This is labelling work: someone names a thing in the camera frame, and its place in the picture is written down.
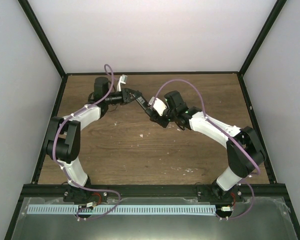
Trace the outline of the black remote control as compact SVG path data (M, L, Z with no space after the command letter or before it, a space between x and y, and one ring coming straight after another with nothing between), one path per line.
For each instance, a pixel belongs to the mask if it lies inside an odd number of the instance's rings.
M150 109L148 101L143 97L143 95L135 96L136 102L140 105L143 111L151 118L153 116L153 110Z

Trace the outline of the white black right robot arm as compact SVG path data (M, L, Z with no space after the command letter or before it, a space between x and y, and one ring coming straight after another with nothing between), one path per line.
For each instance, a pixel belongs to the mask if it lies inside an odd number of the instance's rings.
M166 126L174 122L180 129L201 133L222 145L227 152L228 167L213 182L212 195L219 202L230 196L230 190L266 160L266 153L256 131L229 125L210 117L198 107L188 107L178 91L164 96L164 101L152 97L149 106L158 115L156 120Z

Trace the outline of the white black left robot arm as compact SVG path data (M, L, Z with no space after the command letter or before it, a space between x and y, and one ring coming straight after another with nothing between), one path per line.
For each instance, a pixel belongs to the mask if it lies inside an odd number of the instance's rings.
M87 186L89 176L84 172L79 160L81 149L81 131L93 122L101 119L109 109L109 105L125 105L133 101L135 92L123 88L127 76L121 75L114 86L106 77L97 77L94 91L88 97L87 104L81 109L63 116L50 119L43 149L46 155L59 165L65 173L67 183L76 187L74 195L79 201L87 202L92 196L92 189Z

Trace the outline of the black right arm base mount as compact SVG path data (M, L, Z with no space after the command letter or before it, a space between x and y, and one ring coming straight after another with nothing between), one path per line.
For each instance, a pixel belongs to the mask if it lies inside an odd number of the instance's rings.
M214 184L196 184L196 194L201 202L210 203L230 203L232 201L241 202L243 199L234 190L224 191Z

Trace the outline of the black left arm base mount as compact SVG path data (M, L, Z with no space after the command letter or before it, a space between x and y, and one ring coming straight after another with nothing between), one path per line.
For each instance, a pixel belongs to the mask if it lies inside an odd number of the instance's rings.
M105 192L94 192L84 190L72 185L68 185L65 188L63 201L64 202L73 202L77 204L85 204L89 202L102 203L105 202L108 198L108 194Z

